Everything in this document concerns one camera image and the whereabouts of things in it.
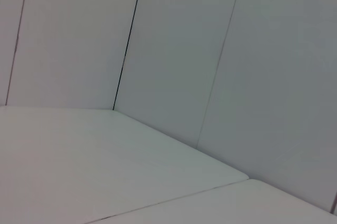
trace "wall seam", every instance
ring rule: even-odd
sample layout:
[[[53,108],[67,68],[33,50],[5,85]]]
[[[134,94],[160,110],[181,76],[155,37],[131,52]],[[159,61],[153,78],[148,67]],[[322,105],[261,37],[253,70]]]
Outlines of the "wall seam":
[[[331,214],[335,213],[336,205],[337,205],[337,193],[336,193],[336,196],[335,196],[334,201],[333,201],[332,206],[331,206],[331,210],[330,210]]]
[[[116,96],[115,96],[114,106],[113,106],[112,110],[115,110],[115,105],[116,105],[117,95],[118,95],[118,91],[119,91],[119,89],[120,89],[121,78],[122,78],[123,69],[124,69],[124,63],[125,63],[125,58],[126,58],[126,53],[127,53],[127,49],[128,49],[128,44],[129,44],[130,36],[131,36],[131,32],[132,32],[133,21],[134,21],[134,19],[135,19],[135,14],[136,14],[136,10],[137,10],[137,4],[138,4],[138,0],[136,0],[135,9],[134,9],[134,11],[133,11],[133,16],[132,16],[132,21],[131,21],[131,27],[130,27],[130,32],[129,32],[128,38],[127,38],[127,43],[126,43],[126,48],[125,48],[125,54],[124,54],[123,64],[122,64],[121,73],[120,73],[120,79],[118,80],[118,85],[117,85],[117,90],[116,90]]]
[[[15,61],[15,55],[17,51],[17,46],[19,43],[19,33],[20,33],[20,27],[21,27],[21,21],[22,21],[22,15],[23,15],[23,9],[25,7],[25,1],[22,1],[22,7],[21,7],[21,15],[20,15],[20,20],[19,20],[19,26],[17,28],[17,34],[16,34],[16,43],[15,43],[15,48],[14,48],[14,54],[13,54],[13,61],[12,61],[12,68],[11,68],[11,74],[9,75],[9,82],[8,82],[8,89],[7,89],[7,97],[6,97],[6,104],[8,103],[8,96],[9,96],[9,90],[11,88],[11,83],[12,83],[12,75],[13,75],[13,68],[14,68],[14,61]]]
[[[232,22],[232,17],[233,17],[233,13],[234,13],[234,9],[235,9],[235,4],[236,4],[236,0],[234,0],[231,17],[230,17],[230,20],[228,22],[228,26],[227,26],[227,30],[226,30],[226,34],[225,34],[225,39],[224,39],[223,44],[222,44],[222,49],[221,49],[221,52],[220,52],[219,59],[217,61],[217,66],[216,66],[216,70],[215,70],[215,74],[214,74],[214,78],[213,78],[213,83],[212,83],[210,95],[209,95],[209,98],[208,98],[208,101],[207,101],[207,105],[206,105],[206,109],[205,109],[205,112],[204,112],[204,117],[203,117],[203,121],[202,121],[202,124],[201,124],[200,132],[199,132],[199,137],[198,137],[198,140],[196,142],[196,149],[198,149],[198,147],[199,147],[201,132],[202,132],[202,129],[204,127],[207,110],[208,110],[209,105],[210,105],[210,100],[211,100],[211,96],[212,96],[212,92],[213,92],[213,88],[214,88],[216,73],[217,73],[217,70],[219,68],[219,64],[220,64],[220,60],[221,60],[221,57],[222,57],[222,53],[223,53],[224,48],[225,48],[225,43],[226,43],[227,35],[228,35],[229,29],[230,29],[230,25],[231,25],[231,22]]]

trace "white table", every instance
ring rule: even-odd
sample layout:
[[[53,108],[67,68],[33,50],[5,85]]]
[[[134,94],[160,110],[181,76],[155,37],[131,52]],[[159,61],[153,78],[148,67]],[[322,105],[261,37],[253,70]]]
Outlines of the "white table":
[[[337,216],[266,183],[248,180],[97,224],[336,224]]]
[[[118,112],[0,108],[3,224],[84,224],[247,178]]]

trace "white wall panel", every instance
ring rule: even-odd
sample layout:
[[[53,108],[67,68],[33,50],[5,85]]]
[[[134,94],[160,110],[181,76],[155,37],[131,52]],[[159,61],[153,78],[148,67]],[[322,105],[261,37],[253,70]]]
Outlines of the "white wall panel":
[[[337,0],[237,0],[199,149],[325,210],[337,185]]]
[[[139,0],[116,110],[196,146],[234,0]]]
[[[112,108],[136,0],[26,0],[10,105]]]
[[[23,0],[0,0],[0,105],[6,104]]]

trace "white partition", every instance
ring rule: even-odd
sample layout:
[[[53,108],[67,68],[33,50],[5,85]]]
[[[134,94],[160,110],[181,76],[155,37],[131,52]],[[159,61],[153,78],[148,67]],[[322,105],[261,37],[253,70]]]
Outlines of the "white partition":
[[[234,0],[139,0],[116,110],[196,146]]]
[[[0,105],[6,104],[23,0],[0,0]]]
[[[136,0],[26,0],[10,105],[112,108]]]
[[[337,0],[237,0],[199,149],[330,210]]]

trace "panel seam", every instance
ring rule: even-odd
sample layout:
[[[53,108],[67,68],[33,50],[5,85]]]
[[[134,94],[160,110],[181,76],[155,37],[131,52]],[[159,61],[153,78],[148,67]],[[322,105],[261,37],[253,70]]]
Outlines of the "panel seam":
[[[331,207],[331,210],[330,210],[330,213],[331,213],[331,214],[334,214],[334,213],[335,213],[336,205],[337,205],[337,193],[336,193],[335,199],[334,199],[334,201],[333,201],[333,203],[332,203],[332,207]]]
[[[120,89],[121,78],[122,78],[123,69],[124,69],[124,63],[125,63],[125,58],[126,58],[126,53],[127,53],[127,49],[128,49],[128,44],[129,44],[130,36],[131,36],[131,32],[132,32],[133,22],[134,22],[136,10],[137,10],[137,4],[138,4],[138,0],[136,0],[135,9],[133,11],[130,32],[129,32],[128,38],[127,38],[127,43],[126,43],[126,48],[125,48],[125,54],[124,54],[123,64],[122,64],[121,73],[120,73],[120,79],[118,80],[118,85],[117,85],[117,90],[116,90],[116,96],[115,96],[114,105],[112,107],[112,110],[115,110],[115,106],[116,106],[117,95],[118,95],[118,91]]]
[[[6,104],[8,103],[8,97],[9,97],[9,90],[11,88],[11,83],[12,83],[12,75],[13,75],[13,68],[14,68],[14,61],[15,61],[15,56],[16,56],[16,51],[19,43],[19,33],[20,33],[20,28],[21,28],[21,21],[22,21],[22,15],[23,15],[23,9],[25,7],[25,1],[22,1],[22,7],[21,7],[21,15],[20,15],[20,20],[19,20],[19,26],[17,28],[17,34],[16,34],[16,42],[15,42],[15,48],[14,48],[14,54],[13,54],[13,60],[12,60],[12,68],[11,68],[11,74],[9,75],[9,82],[8,82],[8,89],[7,89],[7,97],[6,97]]]
[[[201,132],[202,132],[202,129],[203,129],[204,124],[205,124],[207,110],[209,108],[212,92],[213,92],[213,89],[214,89],[214,83],[215,83],[216,73],[217,73],[217,70],[219,68],[219,64],[220,64],[220,60],[221,60],[221,57],[222,57],[222,53],[223,53],[224,48],[225,48],[225,43],[226,43],[227,35],[228,35],[229,29],[230,29],[230,25],[231,25],[231,22],[232,22],[232,17],[233,17],[233,13],[234,13],[234,9],[235,9],[235,4],[236,4],[236,0],[234,0],[234,4],[233,4],[233,8],[232,8],[232,13],[231,13],[230,20],[228,22],[228,26],[227,26],[227,30],[226,30],[226,34],[225,34],[225,39],[224,39],[223,44],[222,44],[222,49],[221,49],[221,52],[220,52],[219,59],[217,61],[216,70],[215,70],[215,74],[214,74],[214,78],[213,78],[213,83],[212,83],[210,95],[209,95],[209,98],[208,98],[208,101],[207,101],[207,105],[206,105],[206,109],[205,109],[205,112],[204,112],[204,117],[203,117],[203,121],[202,121],[202,124],[201,124],[200,132],[199,132],[199,137],[198,137],[198,140],[196,142],[196,149],[198,149],[198,147],[199,147]]]

